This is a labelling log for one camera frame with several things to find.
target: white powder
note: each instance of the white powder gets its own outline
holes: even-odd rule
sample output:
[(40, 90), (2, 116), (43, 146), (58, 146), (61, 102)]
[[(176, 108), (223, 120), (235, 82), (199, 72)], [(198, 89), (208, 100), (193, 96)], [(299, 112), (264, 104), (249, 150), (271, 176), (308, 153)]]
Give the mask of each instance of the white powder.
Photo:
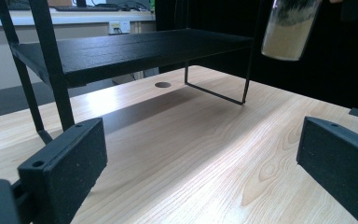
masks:
[(264, 36), (262, 53), (279, 60), (297, 61), (305, 48), (313, 19), (294, 25), (270, 22)]

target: wooden table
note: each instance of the wooden table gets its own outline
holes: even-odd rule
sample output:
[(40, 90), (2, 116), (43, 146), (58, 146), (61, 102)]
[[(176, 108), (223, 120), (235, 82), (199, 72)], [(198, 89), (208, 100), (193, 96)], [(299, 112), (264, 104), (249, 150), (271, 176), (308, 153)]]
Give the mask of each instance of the wooden table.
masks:
[[(189, 81), (241, 98), (243, 79), (190, 70)], [(304, 117), (358, 133), (348, 108), (255, 82), (235, 105), (184, 85), (183, 73), (71, 99), (76, 122), (103, 117), (109, 160), (73, 223), (357, 222), (296, 164)], [(60, 134), (55, 104), (40, 108)], [(43, 145), (28, 110), (0, 117), (0, 178), (17, 180)]]

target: black metal rod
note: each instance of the black metal rod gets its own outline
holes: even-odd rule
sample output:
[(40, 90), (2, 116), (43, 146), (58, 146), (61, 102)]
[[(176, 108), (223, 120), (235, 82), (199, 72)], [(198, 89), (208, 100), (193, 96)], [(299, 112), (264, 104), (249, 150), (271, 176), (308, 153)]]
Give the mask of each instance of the black metal rod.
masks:
[(46, 0), (30, 1), (30, 7), (42, 49), (43, 58), (50, 77), (62, 76), (62, 62), (58, 51), (57, 40), (54, 33), (53, 23)]
[(10, 17), (6, 0), (0, 0), (0, 19), (8, 44), (19, 44), (19, 38), (17, 37), (16, 30), (14, 29), (13, 20)]
[(58, 109), (58, 114), (60, 116), (62, 129), (65, 131), (75, 124), (68, 88), (63, 78), (60, 78), (59, 76), (51, 77), (50, 81)]
[(197, 90), (200, 90), (200, 91), (205, 91), (205, 92), (207, 92), (207, 93), (210, 93), (211, 95), (220, 97), (220, 98), (225, 99), (225, 100), (227, 100), (227, 101), (230, 101), (230, 102), (232, 102), (232, 103), (234, 103), (234, 104), (243, 105), (243, 102), (240, 102), (240, 101), (231, 99), (231, 98), (229, 98), (229, 97), (226, 97), (226, 96), (221, 95), (221, 94), (219, 94), (219, 93), (216, 93), (216, 92), (214, 92), (214, 91), (208, 91), (208, 90), (206, 90), (206, 89), (203, 89), (202, 87), (193, 85), (193, 84), (188, 83), (188, 82), (186, 83), (186, 85), (187, 85), (187, 86), (190, 86), (190, 87), (192, 87), (192, 88), (195, 88), (195, 89), (197, 89)]
[(185, 84), (187, 84), (188, 80), (188, 61), (185, 61)]
[(34, 96), (34, 89), (31, 84), (31, 79), (29, 77), (26, 65), (20, 61), (17, 57), (13, 56), (14, 64), (16, 64), (17, 71), (19, 72), (19, 77), (24, 90), (25, 98), (27, 100), (28, 106), (30, 107), (31, 115), (34, 120), (34, 126), (37, 132), (45, 131), (42, 118), (40, 116), (39, 108), (37, 107), (37, 101)]
[(253, 44), (251, 46), (251, 55), (248, 63), (245, 89), (243, 91), (243, 97), (242, 97), (243, 103), (245, 103), (246, 95), (249, 90), (250, 76), (253, 73), (255, 58), (257, 55), (260, 54), (261, 51), (261, 45), (264, 38), (264, 34), (266, 32), (271, 6), (272, 6), (271, 0), (262, 0), (260, 1), (258, 7), (258, 15), (257, 15), (256, 26), (255, 26), (255, 37), (254, 37)]
[(46, 145), (53, 140), (50, 134), (48, 134), (48, 132), (46, 132), (45, 130), (39, 131), (37, 133)]

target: hole in table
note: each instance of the hole in table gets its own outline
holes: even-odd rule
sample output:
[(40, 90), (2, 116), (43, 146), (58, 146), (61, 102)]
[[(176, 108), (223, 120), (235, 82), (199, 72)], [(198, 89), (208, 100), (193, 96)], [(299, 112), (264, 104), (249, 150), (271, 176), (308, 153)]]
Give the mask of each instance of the hole in table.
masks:
[(158, 82), (155, 84), (158, 88), (169, 88), (171, 86), (171, 83), (169, 82)]

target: black curtain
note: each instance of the black curtain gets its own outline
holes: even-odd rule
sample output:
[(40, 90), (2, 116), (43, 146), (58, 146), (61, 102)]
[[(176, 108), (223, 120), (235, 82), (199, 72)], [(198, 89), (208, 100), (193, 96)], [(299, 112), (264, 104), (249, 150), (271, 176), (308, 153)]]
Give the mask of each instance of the black curtain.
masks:
[[(190, 27), (255, 37), (251, 80), (348, 108), (358, 108), (358, 21), (340, 20), (341, 4), (323, 1), (299, 62), (272, 60), (260, 53), (272, 0), (262, 0), (261, 29), (255, 33), (260, 0), (192, 0)], [(158, 30), (175, 29), (175, 0), (156, 1)], [(250, 50), (240, 50), (192, 62), (244, 77)], [(161, 72), (181, 67), (161, 68)]]

